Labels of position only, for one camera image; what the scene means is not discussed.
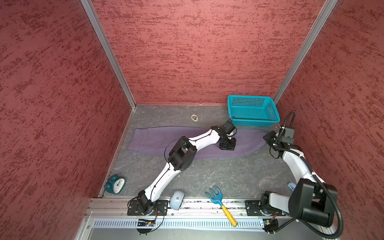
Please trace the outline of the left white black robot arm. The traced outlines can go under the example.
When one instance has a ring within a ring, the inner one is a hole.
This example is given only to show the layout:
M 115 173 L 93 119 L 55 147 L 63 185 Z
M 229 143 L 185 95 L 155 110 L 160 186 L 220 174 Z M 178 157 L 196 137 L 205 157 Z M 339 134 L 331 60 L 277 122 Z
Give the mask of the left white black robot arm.
M 226 129 L 213 126 L 207 132 L 193 138 L 185 136 L 177 139 L 176 144 L 165 157 L 166 165 L 149 187 L 138 193 L 138 205 L 144 216 L 153 212 L 156 202 L 171 180 L 180 172 L 186 170 L 193 162 L 198 151 L 210 145 L 218 144 L 224 151 L 233 151 L 236 146 L 234 136 L 236 127 Z

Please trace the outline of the purple trousers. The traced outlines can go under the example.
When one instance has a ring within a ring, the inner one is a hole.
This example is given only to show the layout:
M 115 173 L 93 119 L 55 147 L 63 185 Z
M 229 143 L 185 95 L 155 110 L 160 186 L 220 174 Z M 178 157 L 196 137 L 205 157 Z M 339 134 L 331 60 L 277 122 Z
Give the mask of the purple trousers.
M 128 149 L 134 152 L 162 157 L 164 152 L 167 154 L 170 152 L 180 137 L 196 137 L 207 131 L 207 129 L 194 127 L 136 129 Z M 264 140 L 266 134 L 262 130 L 239 129 L 235 135 L 237 142 L 233 151 L 220 150 L 218 146 L 210 145 L 198 151 L 195 160 L 234 159 L 248 156 L 266 144 Z

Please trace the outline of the teal plastic basket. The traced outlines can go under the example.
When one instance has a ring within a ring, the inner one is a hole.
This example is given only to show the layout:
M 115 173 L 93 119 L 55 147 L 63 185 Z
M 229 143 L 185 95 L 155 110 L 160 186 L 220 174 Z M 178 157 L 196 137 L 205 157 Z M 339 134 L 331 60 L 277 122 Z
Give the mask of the teal plastic basket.
M 270 127 L 280 122 L 280 114 L 270 97 L 229 95 L 228 112 L 235 126 Z

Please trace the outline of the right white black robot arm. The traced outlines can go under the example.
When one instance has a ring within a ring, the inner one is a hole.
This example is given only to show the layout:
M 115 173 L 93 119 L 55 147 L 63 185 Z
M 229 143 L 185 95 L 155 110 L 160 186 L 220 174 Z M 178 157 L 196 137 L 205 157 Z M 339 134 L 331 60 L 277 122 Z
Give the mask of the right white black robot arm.
M 290 196 L 266 191 L 259 203 L 261 212 L 265 215 L 282 212 L 296 220 L 330 227 L 336 212 L 331 199 L 337 200 L 338 191 L 315 173 L 300 147 L 283 143 L 277 137 L 278 134 L 271 131 L 264 136 L 264 140 L 289 166 L 296 187 Z

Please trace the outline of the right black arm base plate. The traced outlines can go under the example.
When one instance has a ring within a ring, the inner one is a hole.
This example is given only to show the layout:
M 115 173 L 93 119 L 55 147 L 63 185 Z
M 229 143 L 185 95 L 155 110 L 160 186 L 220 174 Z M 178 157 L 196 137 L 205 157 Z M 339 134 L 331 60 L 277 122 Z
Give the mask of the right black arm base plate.
M 247 216 L 249 217 L 270 217 L 272 218 L 274 215 L 277 217 L 284 216 L 281 211 L 277 212 L 268 212 L 266 210 L 262 210 L 260 207 L 260 200 L 245 200 L 245 209 L 247 212 Z

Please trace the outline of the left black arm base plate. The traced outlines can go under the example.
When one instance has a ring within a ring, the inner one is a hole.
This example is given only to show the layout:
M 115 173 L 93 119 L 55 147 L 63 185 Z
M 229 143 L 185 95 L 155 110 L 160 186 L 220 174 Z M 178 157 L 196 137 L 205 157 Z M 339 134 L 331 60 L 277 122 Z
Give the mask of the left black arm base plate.
M 145 214 L 142 208 L 139 205 L 139 201 L 137 199 L 131 200 L 128 204 L 127 216 L 155 216 L 155 209 L 157 209 L 158 214 L 167 215 L 169 206 L 169 200 L 158 200 L 154 204 L 154 208 L 148 214 Z

